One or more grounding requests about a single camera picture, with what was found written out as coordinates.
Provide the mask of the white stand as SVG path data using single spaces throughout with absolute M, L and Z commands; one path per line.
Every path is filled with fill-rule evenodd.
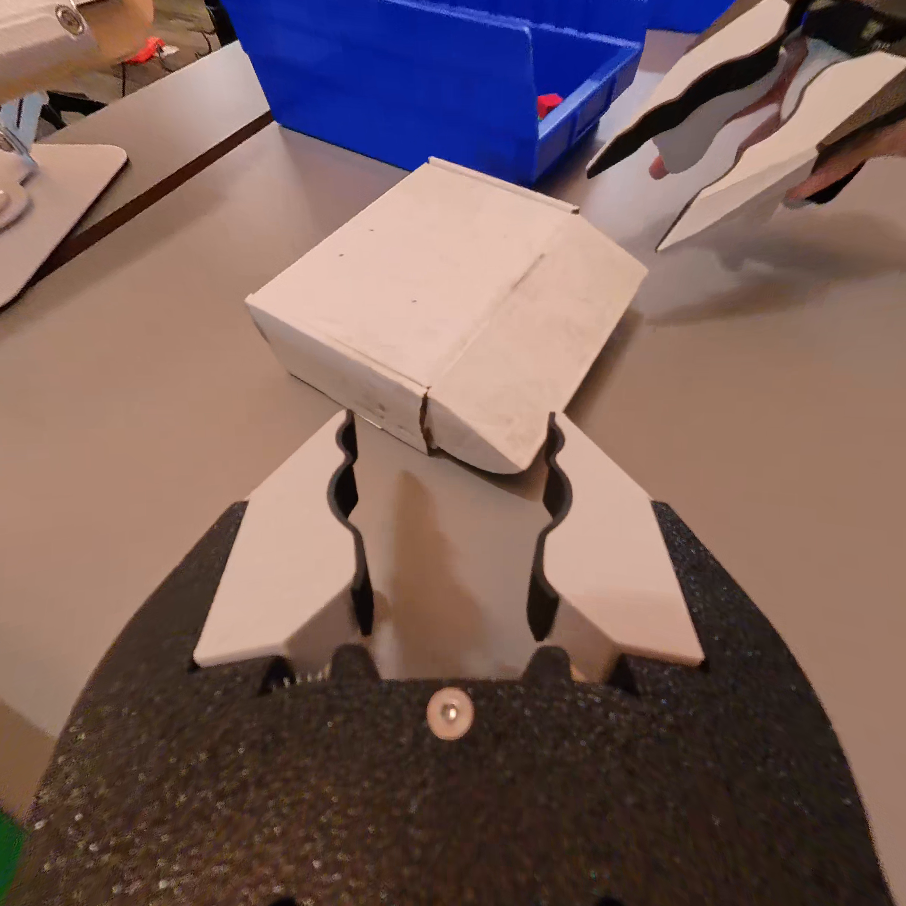
M 115 145 L 33 147 L 48 90 L 99 66 L 80 2 L 1 5 L 1 305 L 6 308 L 123 170 Z

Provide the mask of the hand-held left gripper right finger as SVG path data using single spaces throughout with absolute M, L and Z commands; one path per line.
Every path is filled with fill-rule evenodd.
M 706 656 L 648 493 L 561 412 L 549 415 L 527 595 L 529 630 L 579 681 L 621 657 L 697 669 Z

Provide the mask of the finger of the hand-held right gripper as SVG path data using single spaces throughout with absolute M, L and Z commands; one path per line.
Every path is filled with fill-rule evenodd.
M 822 69 L 783 124 L 747 148 L 719 180 L 685 207 L 656 250 L 684 243 L 744 208 L 778 203 L 817 160 L 819 144 L 904 72 L 904 57 L 874 51 Z
M 706 154 L 732 117 L 769 90 L 792 27 L 784 1 L 736 2 L 669 69 L 631 122 L 586 167 L 594 178 L 653 142 L 668 174 Z

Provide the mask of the green plastic bin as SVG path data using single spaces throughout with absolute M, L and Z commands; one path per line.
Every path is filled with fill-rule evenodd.
M 17 821 L 1 811 L 1 903 L 12 887 L 25 843 L 26 833 Z

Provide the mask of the white cardboard mailer box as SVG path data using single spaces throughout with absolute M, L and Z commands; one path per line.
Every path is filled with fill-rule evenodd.
M 424 454 L 510 475 L 647 273 L 574 205 L 432 158 L 246 306 L 293 377 Z

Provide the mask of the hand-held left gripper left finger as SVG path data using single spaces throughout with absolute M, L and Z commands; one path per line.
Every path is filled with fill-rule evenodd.
M 374 594 L 360 530 L 354 414 L 324 423 L 246 499 L 193 653 L 200 668 L 268 657 L 302 677 L 364 642 Z

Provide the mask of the blue plastic bin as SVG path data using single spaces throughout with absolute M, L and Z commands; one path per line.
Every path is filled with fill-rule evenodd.
M 393 166 L 530 187 L 631 85 L 647 32 L 729 1 L 226 1 L 274 120 Z M 537 119 L 537 97 L 563 103 Z

